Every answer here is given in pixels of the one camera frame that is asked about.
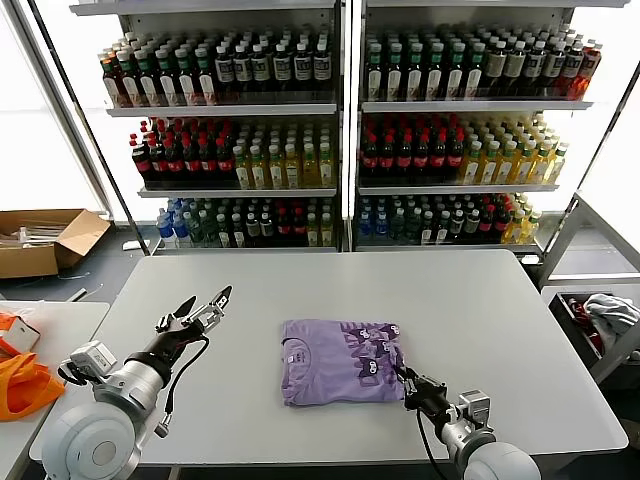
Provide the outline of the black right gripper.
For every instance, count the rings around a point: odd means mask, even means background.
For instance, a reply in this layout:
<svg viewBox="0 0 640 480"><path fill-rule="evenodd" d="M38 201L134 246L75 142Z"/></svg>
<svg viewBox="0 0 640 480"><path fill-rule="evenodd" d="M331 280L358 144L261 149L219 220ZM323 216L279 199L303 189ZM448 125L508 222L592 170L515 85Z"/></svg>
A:
<svg viewBox="0 0 640 480"><path fill-rule="evenodd" d="M426 416L439 416L449 410L444 382L425 377L406 366L395 366L394 370L404 386L404 407L407 410L417 410Z"/></svg>

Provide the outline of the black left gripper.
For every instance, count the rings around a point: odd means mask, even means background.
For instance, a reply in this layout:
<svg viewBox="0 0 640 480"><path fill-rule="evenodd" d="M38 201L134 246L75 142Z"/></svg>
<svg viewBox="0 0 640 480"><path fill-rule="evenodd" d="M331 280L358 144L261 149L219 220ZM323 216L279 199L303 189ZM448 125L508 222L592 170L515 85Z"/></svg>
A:
<svg viewBox="0 0 640 480"><path fill-rule="evenodd" d="M170 375L186 346L201 340L204 333L208 333L220 323L228 307L231 292L232 286L226 286L216 293L212 300L190 314L196 301L196 296L193 295L173 313L163 315L155 325L158 335L142 351L142 363L159 375ZM187 326L170 331L186 317Z"/></svg>

